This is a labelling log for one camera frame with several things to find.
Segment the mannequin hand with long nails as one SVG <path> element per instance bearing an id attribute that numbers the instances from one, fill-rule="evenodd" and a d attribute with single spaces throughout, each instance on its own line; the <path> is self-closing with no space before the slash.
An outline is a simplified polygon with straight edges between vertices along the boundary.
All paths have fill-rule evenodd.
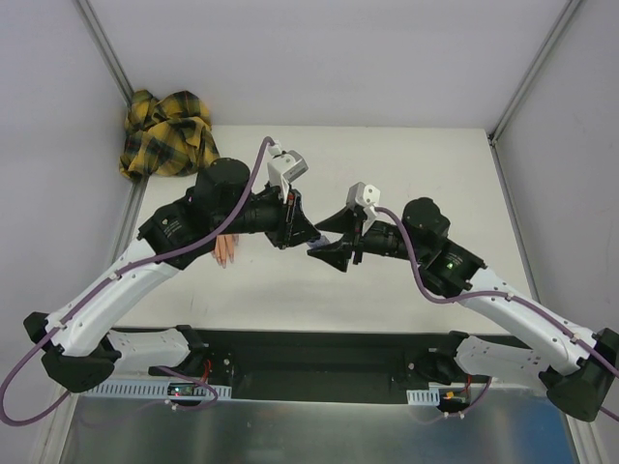
<path id="1" fill-rule="evenodd" d="M 225 269 L 228 264 L 234 262 L 235 250 L 238 245 L 239 236 L 237 234 L 219 235 L 211 254 L 218 265 Z"/>

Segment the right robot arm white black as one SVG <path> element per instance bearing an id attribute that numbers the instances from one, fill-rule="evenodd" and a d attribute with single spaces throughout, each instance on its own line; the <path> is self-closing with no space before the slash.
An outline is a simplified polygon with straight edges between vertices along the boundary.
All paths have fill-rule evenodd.
<path id="1" fill-rule="evenodd" d="M 593 332 L 524 296 L 483 259 L 450 240 L 450 225 L 427 197 L 409 201 L 400 216 L 350 201 L 317 225 L 338 233 L 339 240 L 308 254 L 341 272 L 366 254 L 406 260 L 428 301 L 460 304 L 523 344 L 516 348 L 457 333 L 457 346 L 439 353 L 427 369 L 433 381 L 446 384 L 466 373 L 502 379 L 544 392 L 574 419 L 594 421 L 618 377 L 617 332 Z"/>

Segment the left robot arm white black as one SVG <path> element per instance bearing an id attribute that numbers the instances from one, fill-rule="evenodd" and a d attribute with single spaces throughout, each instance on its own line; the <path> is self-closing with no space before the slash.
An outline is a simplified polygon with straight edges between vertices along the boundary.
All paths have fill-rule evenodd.
<path id="1" fill-rule="evenodd" d="M 112 374 L 149 374 L 167 367 L 185 376 L 203 367 L 206 346 L 187 325 L 159 332 L 121 333 L 114 325 L 142 298 L 212 252 L 207 237 L 233 209 L 239 214 L 227 234 L 262 233 L 286 249 L 319 238 L 302 211 L 301 193 L 291 184 L 308 170 L 296 152 L 267 164 L 268 182 L 248 193 L 251 172 L 230 158 L 200 170 L 183 197 L 157 209 L 138 229 L 125 252 L 77 299 L 49 314 L 34 312 L 24 327 L 43 345 L 47 375 L 69 392 L 87 392 Z"/>

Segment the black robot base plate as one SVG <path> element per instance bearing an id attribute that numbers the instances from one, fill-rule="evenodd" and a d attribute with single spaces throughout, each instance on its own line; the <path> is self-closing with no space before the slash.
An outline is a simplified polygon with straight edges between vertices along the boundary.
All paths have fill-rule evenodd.
<path id="1" fill-rule="evenodd" d="M 431 383 L 468 380 L 447 334 L 192 330 L 175 372 L 205 376 L 235 399 L 403 404 Z"/>

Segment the purple nail polish bottle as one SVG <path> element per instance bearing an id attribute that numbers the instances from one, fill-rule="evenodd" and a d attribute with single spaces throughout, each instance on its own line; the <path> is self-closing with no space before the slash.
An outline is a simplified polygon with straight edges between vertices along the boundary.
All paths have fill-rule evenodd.
<path id="1" fill-rule="evenodd" d="M 330 240 L 326 236 L 321 235 L 318 239 L 308 242 L 308 247 L 310 249 L 314 249 L 318 247 L 327 246 L 330 243 L 331 243 Z"/>

